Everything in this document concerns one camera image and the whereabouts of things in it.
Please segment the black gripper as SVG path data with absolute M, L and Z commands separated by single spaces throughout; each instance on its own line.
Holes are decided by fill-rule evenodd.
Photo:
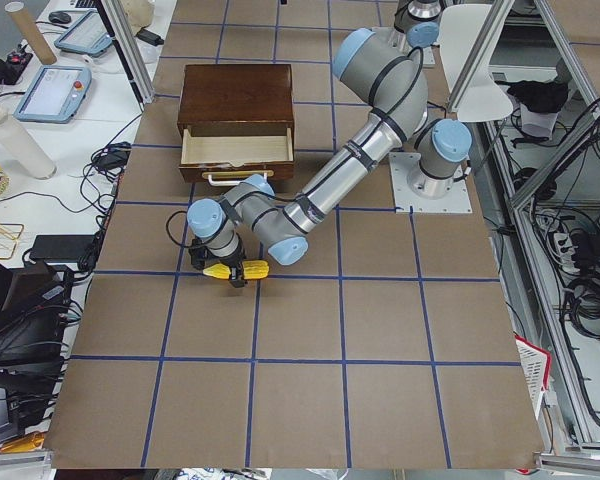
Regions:
M 195 239 L 189 246 L 191 265 L 195 270 L 202 271 L 207 265 L 221 263 L 230 267 L 229 282 L 235 288 L 243 288 L 246 285 L 244 269 L 241 267 L 244 260 L 244 246 L 238 241 L 236 247 L 230 248 L 230 254 L 226 256 L 215 255 L 207 246 L 203 246 Z

